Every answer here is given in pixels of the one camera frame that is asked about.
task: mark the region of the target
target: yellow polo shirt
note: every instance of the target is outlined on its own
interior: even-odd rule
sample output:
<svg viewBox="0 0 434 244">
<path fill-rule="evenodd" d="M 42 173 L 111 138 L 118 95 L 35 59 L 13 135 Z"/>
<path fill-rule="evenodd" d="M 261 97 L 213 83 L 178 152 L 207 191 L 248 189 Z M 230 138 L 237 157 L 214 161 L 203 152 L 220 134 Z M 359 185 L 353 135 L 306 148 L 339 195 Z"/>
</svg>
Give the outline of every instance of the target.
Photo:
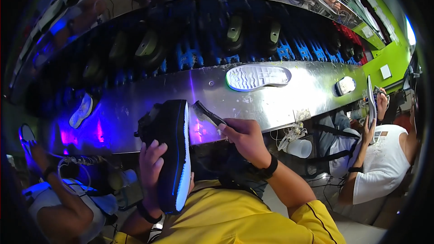
<svg viewBox="0 0 434 244">
<path fill-rule="evenodd" d="M 121 232 L 115 240 L 141 243 Z M 288 219 L 246 191 L 205 188 L 190 195 L 181 214 L 166 218 L 154 243 L 341 244 L 345 240 L 320 201 L 303 205 Z"/>
</svg>

